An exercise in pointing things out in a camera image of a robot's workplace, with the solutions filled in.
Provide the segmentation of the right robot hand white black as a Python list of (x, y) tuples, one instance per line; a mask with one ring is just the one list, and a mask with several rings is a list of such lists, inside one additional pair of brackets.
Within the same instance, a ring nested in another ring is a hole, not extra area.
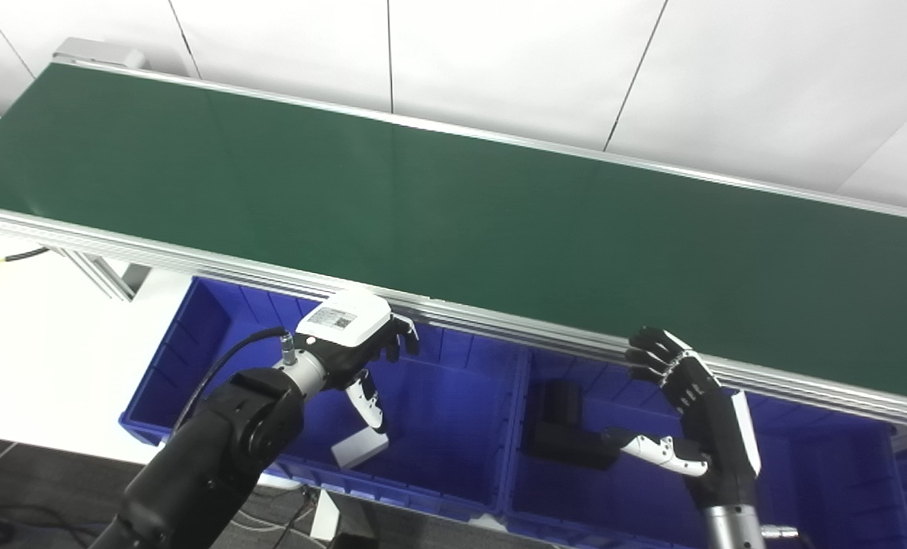
[(755, 506), (761, 458), (744, 393), (726, 390), (694, 348), (662, 328), (642, 327), (624, 357), (632, 379), (658, 386), (679, 413), (683, 435), (611, 426), (603, 444), (682, 475), (698, 509)]

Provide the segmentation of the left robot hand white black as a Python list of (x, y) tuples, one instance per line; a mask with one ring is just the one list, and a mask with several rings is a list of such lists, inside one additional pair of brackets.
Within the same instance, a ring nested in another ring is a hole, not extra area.
[(292, 343), (285, 373), (306, 402), (321, 390), (342, 390), (367, 427), (385, 433), (385, 413), (367, 366), (380, 358), (394, 364), (401, 351), (418, 355), (414, 321), (369, 291), (341, 291), (300, 320)]

